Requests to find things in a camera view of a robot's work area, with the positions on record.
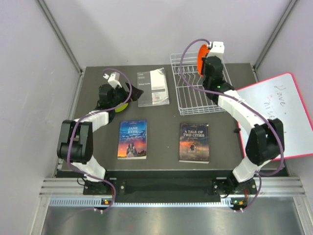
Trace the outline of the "lime green plate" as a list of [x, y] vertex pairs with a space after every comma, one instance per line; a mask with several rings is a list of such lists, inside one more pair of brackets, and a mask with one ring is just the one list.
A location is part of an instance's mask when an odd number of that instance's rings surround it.
[[125, 103], [125, 104], [123, 104], [123, 105], [120, 105], [120, 106], [118, 106], [116, 109], [115, 109], [115, 112], [116, 113], [120, 113], [120, 112], [122, 112], [122, 111], [124, 111], [127, 107], [128, 107], [128, 103]]

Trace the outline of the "orange plate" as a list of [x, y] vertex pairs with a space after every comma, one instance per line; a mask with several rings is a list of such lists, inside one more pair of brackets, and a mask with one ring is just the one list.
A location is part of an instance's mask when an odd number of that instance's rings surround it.
[[197, 70], [198, 74], [202, 77], [203, 76], [203, 66], [204, 66], [204, 61], [210, 52], [210, 46], [208, 44], [203, 44], [199, 51], [198, 51], [198, 56], [197, 56]]

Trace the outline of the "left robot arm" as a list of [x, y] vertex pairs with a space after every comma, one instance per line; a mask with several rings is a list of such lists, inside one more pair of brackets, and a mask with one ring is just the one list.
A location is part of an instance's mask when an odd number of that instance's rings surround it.
[[106, 169], [93, 155], [93, 133], [110, 124], [117, 108], [137, 101], [143, 90], [127, 83], [128, 91], [120, 84], [104, 84], [99, 87], [99, 99], [94, 110], [84, 117], [62, 122], [57, 146], [58, 158], [66, 161], [68, 167], [83, 174], [85, 188], [89, 193], [106, 194], [113, 191]]

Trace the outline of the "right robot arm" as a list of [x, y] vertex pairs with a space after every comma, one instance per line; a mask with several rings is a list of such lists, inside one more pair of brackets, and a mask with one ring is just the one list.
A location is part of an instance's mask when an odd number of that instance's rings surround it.
[[198, 57], [203, 88], [212, 102], [235, 118], [248, 134], [240, 164], [227, 177], [228, 193], [241, 193], [255, 173], [276, 157], [284, 157], [284, 127], [280, 119], [268, 119], [250, 107], [238, 92], [224, 80], [224, 66], [217, 56]]

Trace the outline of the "Canon setup guide booklet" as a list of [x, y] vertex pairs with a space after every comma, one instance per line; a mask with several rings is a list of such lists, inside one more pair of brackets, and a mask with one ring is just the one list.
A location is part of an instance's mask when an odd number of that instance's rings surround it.
[[168, 105], [169, 93], [165, 68], [138, 72], [137, 88], [143, 91], [138, 99], [138, 107]]

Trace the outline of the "Jane Eyre book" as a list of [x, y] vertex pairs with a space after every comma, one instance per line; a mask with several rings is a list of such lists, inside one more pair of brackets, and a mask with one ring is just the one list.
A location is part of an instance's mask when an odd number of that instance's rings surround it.
[[147, 120], [124, 120], [119, 127], [117, 158], [141, 160], [147, 158]]

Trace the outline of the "Tale of Two Cities book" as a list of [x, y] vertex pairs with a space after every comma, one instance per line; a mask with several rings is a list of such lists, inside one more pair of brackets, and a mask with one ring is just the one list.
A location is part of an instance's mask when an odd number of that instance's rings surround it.
[[208, 124], [181, 123], [179, 161], [208, 164], [209, 158]]

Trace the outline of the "pink framed whiteboard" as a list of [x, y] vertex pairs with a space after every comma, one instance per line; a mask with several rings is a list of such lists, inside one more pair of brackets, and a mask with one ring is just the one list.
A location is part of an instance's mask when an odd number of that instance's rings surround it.
[[313, 154], [313, 122], [292, 73], [266, 79], [237, 92], [257, 112], [282, 121], [284, 158]]

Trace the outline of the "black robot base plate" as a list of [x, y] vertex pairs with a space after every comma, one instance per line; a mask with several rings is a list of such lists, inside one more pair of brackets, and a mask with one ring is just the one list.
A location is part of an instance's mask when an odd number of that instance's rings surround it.
[[116, 194], [131, 195], [134, 193], [153, 192], [201, 192], [205, 195], [255, 194], [255, 181], [232, 188], [226, 179], [209, 178], [147, 178], [147, 179], [110, 179], [115, 186]]

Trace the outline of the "aluminium front rail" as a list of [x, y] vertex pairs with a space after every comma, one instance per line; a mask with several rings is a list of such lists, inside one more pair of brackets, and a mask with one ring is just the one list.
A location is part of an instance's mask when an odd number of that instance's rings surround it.
[[112, 196], [89, 193], [82, 179], [48, 178], [41, 187], [39, 196], [50, 206], [56, 207], [234, 207], [245, 205], [257, 198], [305, 197], [304, 188], [298, 177], [254, 178], [255, 194], [205, 195], [201, 192], [153, 192]]

